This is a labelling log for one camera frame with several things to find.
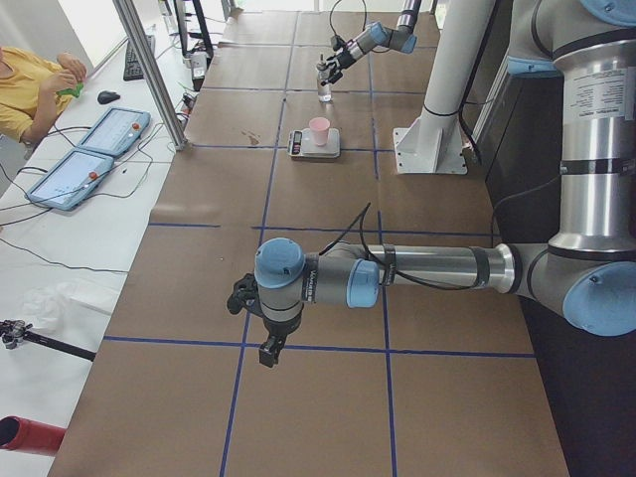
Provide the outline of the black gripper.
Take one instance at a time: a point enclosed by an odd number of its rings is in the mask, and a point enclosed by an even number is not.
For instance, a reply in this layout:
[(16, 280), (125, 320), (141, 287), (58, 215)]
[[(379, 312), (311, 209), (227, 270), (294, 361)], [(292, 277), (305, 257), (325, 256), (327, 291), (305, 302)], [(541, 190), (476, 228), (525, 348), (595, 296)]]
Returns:
[(268, 332), (267, 340), (259, 346), (259, 363), (266, 367), (274, 367), (279, 362), (279, 355), (284, 348), (287, 336), (294, 333), (301, 324), (301, 314), (286, 321), (262, 319)]
[(344, 49), (339, 50), (334, 55), (328, 57), (325, 60), (325, 64), (329, 68), (335, 69), (325, 70), (322, 73), (322, 83), (334, 84), (343, 76), (343, 73), (341, 71), (346, 70), (356, 61), (357, 59), (353, 56), (350, 48), (346, 45)]

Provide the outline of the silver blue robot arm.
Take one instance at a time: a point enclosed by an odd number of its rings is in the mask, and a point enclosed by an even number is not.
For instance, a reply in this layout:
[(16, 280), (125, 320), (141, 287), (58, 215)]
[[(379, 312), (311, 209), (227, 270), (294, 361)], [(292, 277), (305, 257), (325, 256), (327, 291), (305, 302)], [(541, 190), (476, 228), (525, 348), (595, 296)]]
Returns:
[(308, 303), (369, 308), (392, 284), (493, 288), (531, 298), (598, 336), (635, 328), (635, 5), (631, 1), (516, 1), (509, 74), (563, 77), (558, 232), (545, 243), (492, 248), (351, 244), (307, 253), (273, 238), (236, 283), (229, 310), (259, 316), (259, 360), (274, 366)]
[(384, 26), (381, 22), (372, 22), (366, 24), (358, 36), (348, 41), (337, 34), (332, 23), (333, 12), (330, 12), (329, 25), (333, 33), (330, 42), (334, 54), (317, 64), (323, 66), (323, 70), (318, 69), (317, 83), (326, 86), (337, 82), (343, 76), (343, 70), (371, 53), (376, 47), (411, 54), (416, 44), (414, 27), (420, 4), (420, 1), (405, 1), (394, 29)]

